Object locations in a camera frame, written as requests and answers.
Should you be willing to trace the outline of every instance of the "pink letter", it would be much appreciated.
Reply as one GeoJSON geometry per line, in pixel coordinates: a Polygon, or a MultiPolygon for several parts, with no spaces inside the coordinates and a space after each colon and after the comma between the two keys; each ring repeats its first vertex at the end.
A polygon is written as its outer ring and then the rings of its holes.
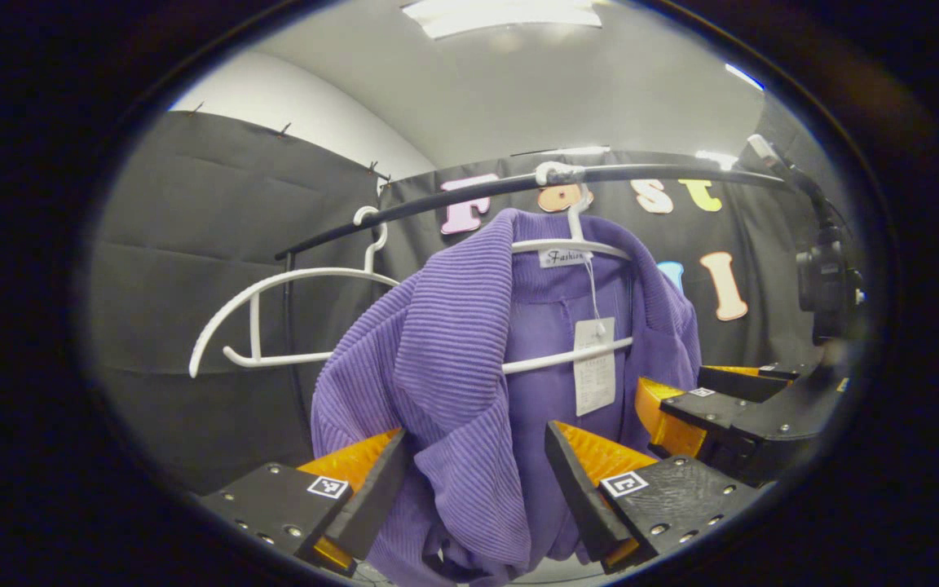
{"type": "Polygon", "coordinates": [[[480,218],[473,216],[473,208],[481,214],[492,207],[490,197],[478,197],[477,200],[462,201],[461,204],[451,204],[447,208],[447,222],[441,224],[441,234],[455,234],[469,232],[480,228],[480,218]]]}

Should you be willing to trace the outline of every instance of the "white ceiling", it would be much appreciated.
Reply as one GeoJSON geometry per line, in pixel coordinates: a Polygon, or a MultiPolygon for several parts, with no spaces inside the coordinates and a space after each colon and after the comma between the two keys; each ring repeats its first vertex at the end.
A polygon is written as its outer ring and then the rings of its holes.
{"type": "Polygon", "coordinates": [[[364,104],[440,168],[517,152],[741,152],[763,94],[663,16],[598,2],[602,29],[519,25],[433,41],[408,0],[346,0],[256,50],[364,104]]]}

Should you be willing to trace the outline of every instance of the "tag string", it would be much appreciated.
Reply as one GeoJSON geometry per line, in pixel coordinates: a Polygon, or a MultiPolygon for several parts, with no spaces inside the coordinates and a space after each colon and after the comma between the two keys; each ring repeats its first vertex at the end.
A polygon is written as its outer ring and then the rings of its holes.
{"type": "Polygon", "coordinates": [[[596,276],[593,274],[592,257],[585,257],[585,271],[589,272],[589,290],[593,293],[593,316],[596,316],[597,319],[597,335],[603,335],[607,332],[607,329],[600,322],[600,309],[597,308],[597,282],[596,276]]]}

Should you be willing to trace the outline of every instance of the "hanger hook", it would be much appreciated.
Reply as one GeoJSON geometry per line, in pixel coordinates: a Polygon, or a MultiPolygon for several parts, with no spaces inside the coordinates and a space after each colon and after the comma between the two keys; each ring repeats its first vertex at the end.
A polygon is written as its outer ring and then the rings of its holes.
{"type": "Polygon", "coordinates": [[[578,183],[578,201],[567,209],[567,226],[571,229],[572,241],[585,241],[582,236],[582,223],[578,215],[589,207],[589,189],[585,186],[585,167],[581,165],[568,165],[558,161],[545,161],[536,167],[536,183],[538,186],[562,185],[563,183],[578,183]]]}
{"type": "Polygon", "coordinates": [[[589,186],[578,183],[578,201],[567,208],[567,226],[571,228],[572,241],[585,241],[582,236],[582,222],[579,215],[589,207],[589,186]]]}
{"type": "MultiPolygon", "coordinates": [[[[368,214],[377,214],[379,213],[379,208],[376,208],[375,205],[362,205],[361,208],[358,208],[357,212],[354,212],[354,226],[361,226],[361,220],[364,219],[365,215],[368,214]]],[[[389,236],[389,231],[386,227],[386,223],[379,224],[379,241],[373,242],[368,246],[368,249],[364,252],[364,271],[365,272],[375,272],[375,260],[377,250],[383,248],[383,245],[386,245],[386,238],[389,236]]]]}

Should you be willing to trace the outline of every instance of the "black backdrop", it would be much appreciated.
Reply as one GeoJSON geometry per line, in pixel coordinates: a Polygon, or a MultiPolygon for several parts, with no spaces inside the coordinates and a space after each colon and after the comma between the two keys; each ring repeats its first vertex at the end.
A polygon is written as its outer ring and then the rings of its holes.
{"type": "MultiPolygon", "coordinates": [[[[530,174],[544,161],[575,165],[668,163],[715,165],[696,157],[652,152],[605,152],[597,155],[525,155],[462,165],[389,183],[381,191],[384,209],[429,197],[441,183],[453,179],[496,174],[500,178],[530,174]]],[[[757,365],[812,364],[817,351],[811,343],[812,313],[799,311],[795,252],[813,237],[815,222],[809,203],[801,196],[773,192],[741,183],[712,182],[708,194],[722,203],[718,211],[695,205],[688,188],[675,179],[663,179],[664,193],[673,210],[648,212],[637,203],[630,182],[592,183],[595,201],[585,214],[622,224],[641,239],[657,263],[683,266],[683,293],[698,313],[701,357],[705,364],[757,365]],[[745,316],[735,320],[716,317],[716,289],[704,255],[730,253],[731,271],[745,316]]],[[[504,208],[544,213],[537,204],[538,190],[494,196],[488,211],[474,215],[481,226],[504,208]]],[[[379,271],[395,279],[407,278],[437,250],[454,245],[474,232],[441,234],[447,209],[425,212],[388,223],[389,239],[380,252],[379,271]]]]}
{"type": "MultiPolygon", "coordinates": [[[[187,364],[209,318],[284,270],[279,249],[375,205],[376,177],[297,138],[223,116],[171,112],[131,153],[102,210],[90,260],[91,358],[145,457],[205,493],[264,461],[313,457],[289,368],[250,370],[249,305],[220,325],[197,379],[187,364]]],[[[297,268],[362,267],[363,232],[297,257],[297,268]]],[[[350,278],[293,282],[294,352],[331,350],[373,300],[350,278]]],[[[288,354],[282,287],[261,294],[263,354],[288,354]]],[[[298,365],[310,406],[321,364],[298,365]]]]}

